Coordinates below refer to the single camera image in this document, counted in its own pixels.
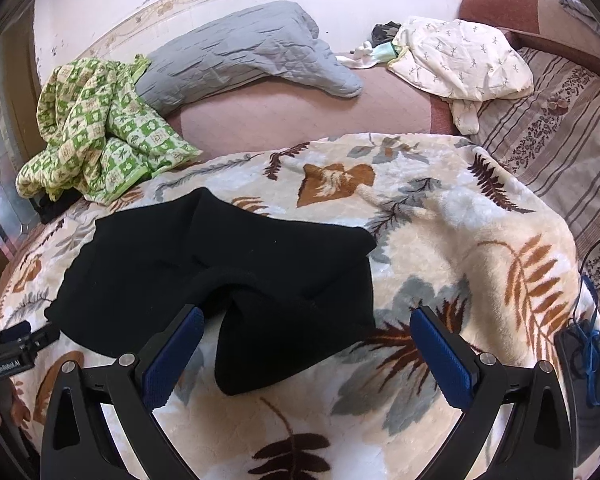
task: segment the gray pillow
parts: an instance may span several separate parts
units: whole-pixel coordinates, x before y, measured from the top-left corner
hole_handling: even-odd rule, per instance
[[[170,41],[152,60],[136,91],[160,115],[277,75],[338,97],[362,92],[362,81],[341,65],[300,5],[271,2],[229,14]]]

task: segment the leaf-patterned blanket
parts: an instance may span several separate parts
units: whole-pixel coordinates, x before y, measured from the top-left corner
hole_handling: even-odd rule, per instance
[[[84,58],[53,71],[37,111],[47,146],[18,173],[21,196],[44,189],[57,200],[75,187],[109,205],[138,180],[200,154],[138,97],[135,83],[149,63]]]
[[[0,329],[45,322],[44,307],[97,218],[201,186],[255,214],[363,226],[378,242],[369,256],[376,332],[288,380],[223,395],[213,371],[219,320],[208,323],[169,402],[154,412],[203,480],[416,478],[459,416],[411,339],[411,309],[420,304],[504,364],[558,365],[553,336],[578,286],[566,224],[480,147],[424,134],[355,134],[229,155],[162,174],[109,207],[78,202],[17,261],[0,296]],[[585,292],[583,312],[587,301]],[[37,445],[67,359],[110,362],[63,335],[17,377]],[[107,416],[130,471],[143,478],[109,408]],[[502,429],[498,423],[472,474],[485,468]]]

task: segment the black towel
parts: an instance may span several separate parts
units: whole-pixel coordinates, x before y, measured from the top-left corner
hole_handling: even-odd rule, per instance
[[[116,357],[138,352],[186,303],[207,319],[226,309],[216,382],[238,394],[370,334],[375,245],[362,228],[266,218],[200,188],[99,219],[45,315]]]

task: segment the green cloth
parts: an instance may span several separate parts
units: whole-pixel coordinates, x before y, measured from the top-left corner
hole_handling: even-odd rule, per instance
[[[138,180],[201,153],[138,97],[135,82],[149,63],[145,56],[132,64],[85,58],[53,71],[38,101],[47,146],[20,170],[20,196],[45,189],[57,200],[75,187],[108,205]]]

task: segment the metal screw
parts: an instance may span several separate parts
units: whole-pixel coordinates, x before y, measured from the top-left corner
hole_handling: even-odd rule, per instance
[[[487,366],[493,366],[496,364],[496,356],[488,352],[484,352],[480,354],[480,361]]]
[[[69,372],[73,372],[75,368],[75,363],[73,361],[67,361],[64,364],[62,364],[62,368],[61,370],[67,374]]]
[[[540,369],[545,374],[550,374],[551,372],[554,371],[554,367],[551,365],[551,363],[549,361],[540,361]]]
[[[122,354],[119,357],[118,362],[122,366],[129,366],[129,365],[132,365],[135,360],[136,360],[136,356],[133,354]]]

